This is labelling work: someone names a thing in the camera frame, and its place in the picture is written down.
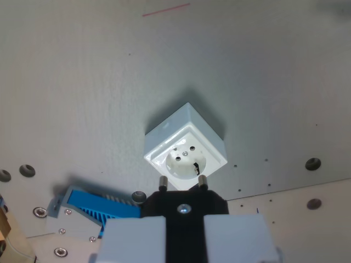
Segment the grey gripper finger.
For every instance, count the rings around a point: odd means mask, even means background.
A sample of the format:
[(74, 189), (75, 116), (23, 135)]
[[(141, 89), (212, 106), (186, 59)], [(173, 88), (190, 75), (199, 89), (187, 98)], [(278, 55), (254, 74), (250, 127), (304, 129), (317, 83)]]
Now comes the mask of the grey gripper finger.
[(109, 219), (90, 262), (166, 262), (166, 218)]
[(206, 215), (203, 220), (208, 262), (281, 261), (262, 215)]

